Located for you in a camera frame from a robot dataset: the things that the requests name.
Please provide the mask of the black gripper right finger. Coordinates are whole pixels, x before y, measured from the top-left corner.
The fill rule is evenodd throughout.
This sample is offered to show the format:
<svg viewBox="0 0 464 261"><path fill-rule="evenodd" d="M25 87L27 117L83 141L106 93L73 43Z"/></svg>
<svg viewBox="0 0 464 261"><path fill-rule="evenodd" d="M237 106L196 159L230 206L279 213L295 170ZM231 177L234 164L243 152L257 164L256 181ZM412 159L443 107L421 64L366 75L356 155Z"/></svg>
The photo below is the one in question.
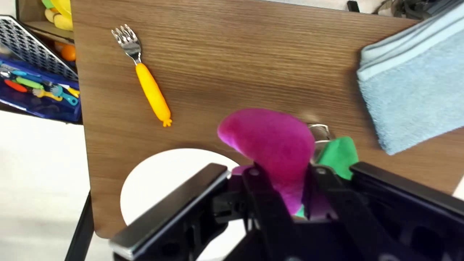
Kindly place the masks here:
<svg viewBox="0 0 464 261"><path fill-rule="evenodd" d="M464 261L464 201L367 162L350 184L388 232L380 259Z"/></svg>

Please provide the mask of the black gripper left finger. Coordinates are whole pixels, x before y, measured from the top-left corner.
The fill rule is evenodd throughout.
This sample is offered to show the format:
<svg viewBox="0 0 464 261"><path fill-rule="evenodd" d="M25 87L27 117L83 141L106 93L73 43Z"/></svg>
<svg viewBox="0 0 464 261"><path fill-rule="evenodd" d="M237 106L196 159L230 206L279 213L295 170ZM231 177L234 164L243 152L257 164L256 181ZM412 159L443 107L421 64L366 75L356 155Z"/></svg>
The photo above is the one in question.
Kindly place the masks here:
<svg viewBox="0 0 464 261"><path fill-rule="evenodd" d="M228 178L224 165L211 164L192 178L196 191L176 210L159 203L112 241L115 261L196 261L228 226L215 217L215 193Z"/></svg>

